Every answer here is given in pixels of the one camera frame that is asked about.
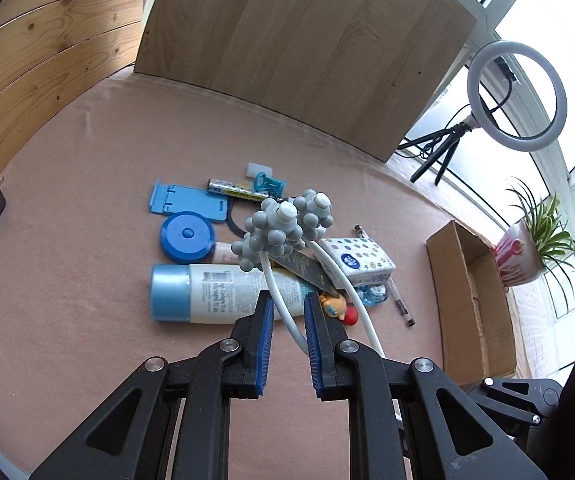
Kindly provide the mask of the wooden headboard panel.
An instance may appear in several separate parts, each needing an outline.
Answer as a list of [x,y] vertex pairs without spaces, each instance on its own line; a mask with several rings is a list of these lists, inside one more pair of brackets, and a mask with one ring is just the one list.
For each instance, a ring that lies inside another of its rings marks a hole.
[[135,68],[387,160],[475,24],[459,0],[155,0]]

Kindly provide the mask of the black gel pen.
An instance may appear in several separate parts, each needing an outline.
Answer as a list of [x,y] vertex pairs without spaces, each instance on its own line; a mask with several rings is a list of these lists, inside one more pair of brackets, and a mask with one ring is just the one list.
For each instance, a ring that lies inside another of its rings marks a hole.
[[[357,233],[357,235],[360,238],[368,238],[368,233],[365,232],[365,229],[362,228],[362,226],[360,226],[360,224],[356,224],[353,229],[355,230],[355,232]],[[408,327],[413,327],[415,325],[415,320],[414,317],[412,316],[411,312],[409,311],[405,300],[403,300],[401,292],[398,288],[398,286],[396,285],[395,281],[394,281],[394,275],[391,275],[387,282],[386,282],[386,287],[388,289],[389,295],[391,295],[391,297],[393,297],[394,299],[394,303],[396,305],[396,307],[398,308],[402,318],[405,320],[406,322],[406,326]]]

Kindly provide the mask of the yellow silver tube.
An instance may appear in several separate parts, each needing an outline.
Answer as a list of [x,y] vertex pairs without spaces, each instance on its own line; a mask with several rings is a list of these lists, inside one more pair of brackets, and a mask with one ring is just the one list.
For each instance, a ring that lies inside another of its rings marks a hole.
[[258,192],[255,188],[214,178],[210,178],[208,180],[207,191],[218,195],[239,198],[240,200],[250,200],[251,202],[258,203],[268,197],[266,193]]

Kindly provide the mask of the cardboard box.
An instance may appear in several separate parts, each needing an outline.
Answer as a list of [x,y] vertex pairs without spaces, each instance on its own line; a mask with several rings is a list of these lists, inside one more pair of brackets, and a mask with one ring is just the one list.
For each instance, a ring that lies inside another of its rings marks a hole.
[[507,293],[493,251],[455,220],[426,240],[436,292],[444,370],[460,386],[516,370]]

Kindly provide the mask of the blue round tin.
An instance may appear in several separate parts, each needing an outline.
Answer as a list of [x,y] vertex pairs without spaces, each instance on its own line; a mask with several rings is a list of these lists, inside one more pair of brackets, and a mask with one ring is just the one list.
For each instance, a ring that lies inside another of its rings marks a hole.
[[173,262],[189,264],[204,260],[216,243],[212,223],[201,214],[182,211],[173,214],[162,224],[159,245]]

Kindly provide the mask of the clear blue glass item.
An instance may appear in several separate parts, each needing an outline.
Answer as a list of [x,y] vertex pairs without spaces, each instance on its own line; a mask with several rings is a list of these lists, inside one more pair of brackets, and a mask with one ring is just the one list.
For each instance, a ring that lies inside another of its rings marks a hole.
[[383,302],[388,299],[388,290],[383,284],[370,286],[363,285],[357,287],[356,290],[362,304],[367,308],[376,307],[379,304],[383,304]]

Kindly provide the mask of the blue phone stand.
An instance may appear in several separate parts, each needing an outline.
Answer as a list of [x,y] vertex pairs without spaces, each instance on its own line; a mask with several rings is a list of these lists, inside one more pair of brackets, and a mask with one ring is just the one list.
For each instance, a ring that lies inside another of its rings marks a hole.
[[148,209],[152,214],[171,216],[183,211],[195,212],[212,222],[225,222],[229,202],[223,195],[200,188],[157,181],[150,194]]

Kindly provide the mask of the small white eraser block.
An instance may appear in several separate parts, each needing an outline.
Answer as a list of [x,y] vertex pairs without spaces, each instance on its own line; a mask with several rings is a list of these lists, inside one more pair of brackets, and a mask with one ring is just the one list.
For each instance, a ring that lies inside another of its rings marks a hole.
[[264,174],[265,176],[272,178],[273,169],[269,166],[258,164],[258,162],[248,162],[246,167],[246,177],[249,179],[255,179],[258,174]]

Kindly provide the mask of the red white flower pot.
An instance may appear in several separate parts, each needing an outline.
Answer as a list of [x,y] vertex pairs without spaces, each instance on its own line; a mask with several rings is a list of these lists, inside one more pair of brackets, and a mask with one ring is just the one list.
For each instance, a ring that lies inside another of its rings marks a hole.
[[493,247],[493,258],[505,287],[530,283],[545,270],[524,220],[505,231],[500,242]]

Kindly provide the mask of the black printed card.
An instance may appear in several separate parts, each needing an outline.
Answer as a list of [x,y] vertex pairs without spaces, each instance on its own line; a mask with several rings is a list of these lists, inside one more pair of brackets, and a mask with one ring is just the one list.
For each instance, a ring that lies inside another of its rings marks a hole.
[[269,258],[273,263],[292,272],[320,292],[326,292],[333,297],[339,296],[337,289],[318,260],[310,258],[301,252],[292,252],[289,255],[278,257],[269,256]]

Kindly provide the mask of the grey ball neck massager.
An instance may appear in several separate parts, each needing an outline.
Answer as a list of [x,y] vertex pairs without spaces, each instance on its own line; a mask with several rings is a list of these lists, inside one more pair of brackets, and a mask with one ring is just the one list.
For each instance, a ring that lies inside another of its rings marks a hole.
[[260,209],[245,220],[246,233],[241,240],[232,244],[232,252],[237,256],[238,265],[243,271],[262,271],[276,312],[299,349],[307,352],[307,338],[299,330],[286,306],[271,270],[270,258],[289,256],[304,247],[311,248],[324,263],[324,268],[330,270],[333,278],[341,283],[341,289],[347,292],[358,310],[359,320],[372,348],[383,356],[385,351],[379,335],[356,286],[351,284],[346,271],[320,244],[322,236],[333,223],[332,201],[327,194],[309,188],[303,194],[286,200],[268,197],[261,203]]

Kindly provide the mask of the green spider plant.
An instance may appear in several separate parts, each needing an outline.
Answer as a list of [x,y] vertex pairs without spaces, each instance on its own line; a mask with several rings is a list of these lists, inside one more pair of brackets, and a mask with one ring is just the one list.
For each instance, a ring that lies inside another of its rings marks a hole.
[[515,177],[516,185],[507,188],[515,198],[513,207],[521,212],[517,224],[526,229],[528,246],[534,248],[537,275],[551,274],[569,310],[567,290],[575,292],[575,236],[560,212],[557,194],[537,200],[527,183]]

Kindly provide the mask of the white lotion bottle blue cap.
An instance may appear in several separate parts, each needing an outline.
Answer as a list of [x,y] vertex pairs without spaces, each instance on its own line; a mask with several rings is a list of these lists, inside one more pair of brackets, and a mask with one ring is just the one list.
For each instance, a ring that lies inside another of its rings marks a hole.
[[235,264],[155,264],[150,316],[159,322],[232,324],[254,313],[264,274]]

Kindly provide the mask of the teal clip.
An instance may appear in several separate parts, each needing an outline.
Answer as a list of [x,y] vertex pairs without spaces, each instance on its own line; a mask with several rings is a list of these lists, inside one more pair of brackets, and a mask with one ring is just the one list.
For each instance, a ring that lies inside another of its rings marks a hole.
[[265,172],[258,172],[254,178],[254,190],[273,198],[282,198],[286,182],[268,176]]

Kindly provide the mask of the orange cartoon figurine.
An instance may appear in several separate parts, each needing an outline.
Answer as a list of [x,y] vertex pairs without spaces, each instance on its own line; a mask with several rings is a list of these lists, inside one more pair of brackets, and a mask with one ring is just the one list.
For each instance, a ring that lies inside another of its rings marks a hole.
[[356,307],[343,296],[333,297],[324,292],[319,295],[319,303],[329,318],[337,318],[347,326],[356,325],[359,320]]

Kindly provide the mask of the white dotted tissue pack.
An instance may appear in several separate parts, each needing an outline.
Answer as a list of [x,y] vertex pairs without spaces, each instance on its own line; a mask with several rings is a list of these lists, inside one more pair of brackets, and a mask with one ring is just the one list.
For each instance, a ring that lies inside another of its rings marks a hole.
[[321,238],[319,245],[355,286],[382,285],[396,265],[371,238]]

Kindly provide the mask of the black tripod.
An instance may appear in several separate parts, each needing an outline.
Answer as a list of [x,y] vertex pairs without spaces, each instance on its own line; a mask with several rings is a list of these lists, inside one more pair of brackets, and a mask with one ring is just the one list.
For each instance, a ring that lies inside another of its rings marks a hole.
[[438,164],[439,169],[434,180],[434,184],[438,185],[443,180],[463,136],[477,127],[476,119],[472,115],[467,115],[461,122],[454,125],[424,134],[424,136],[419,136],[414,140],[403,141],[398,146],[399,151],[417,148],[419,156],[423,159],[420,168],[411,174],[410,182],[417,182],[432,166]]

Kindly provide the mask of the pink bottle grey cap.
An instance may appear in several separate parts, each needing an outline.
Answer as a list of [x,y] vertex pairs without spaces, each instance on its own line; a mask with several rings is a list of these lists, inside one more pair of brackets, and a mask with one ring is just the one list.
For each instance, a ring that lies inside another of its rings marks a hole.
[[237,264],[238,257],[232,252],[230,243],[216,242],[214,243],[211,262],[216,264]]

